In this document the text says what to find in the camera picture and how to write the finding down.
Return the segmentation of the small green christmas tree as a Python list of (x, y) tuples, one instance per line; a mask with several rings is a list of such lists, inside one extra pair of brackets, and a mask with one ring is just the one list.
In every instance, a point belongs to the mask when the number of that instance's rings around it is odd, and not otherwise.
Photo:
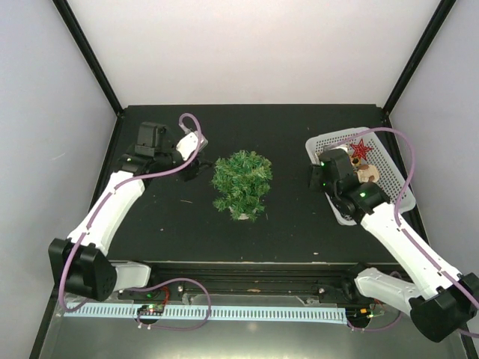
[(255, 151), (240, 150), (214, 164), (211, 183), (219, 196), (213, 206), (235, 221), (257, 220), (265, 210), (263, 198), (271, 189), (272, 163)]

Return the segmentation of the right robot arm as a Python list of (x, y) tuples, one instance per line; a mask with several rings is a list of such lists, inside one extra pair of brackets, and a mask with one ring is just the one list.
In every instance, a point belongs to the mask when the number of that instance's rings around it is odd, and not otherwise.
[(340, 283), (348, 301), (378, 299), (406, 314), (427, 339), (439, 343), (478, 313), (478, 276), (441, 258), (396, 212), (373, 181), (362, 182), (347, 152), (336, 147), (311, 157), (309, 186), (332, 208), (373, 235), (406, 271), (404, 281), (369, 268)]

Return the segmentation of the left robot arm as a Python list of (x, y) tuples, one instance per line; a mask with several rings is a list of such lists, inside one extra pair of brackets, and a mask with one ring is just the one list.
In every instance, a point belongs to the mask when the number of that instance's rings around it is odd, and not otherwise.
[(174, 174), (188, 180), (197, 175), (200, 153), (208, 141), (194, 115), (182, 114), (178, 126), (184, 135), (175, 141), (167, 126), (143, 122), (136, 142), (118, 159), (86, 217), (66, 238), (52, 240), (48, 254), (60, 304), (65, 303), (66, 294), (105, 301), (125, 289), (135, 289), (143, 298), (159, 293), (161, 281), (151, 274), (149, 265), (113, 263), (108, 252), (126, 214), (152, 180)]

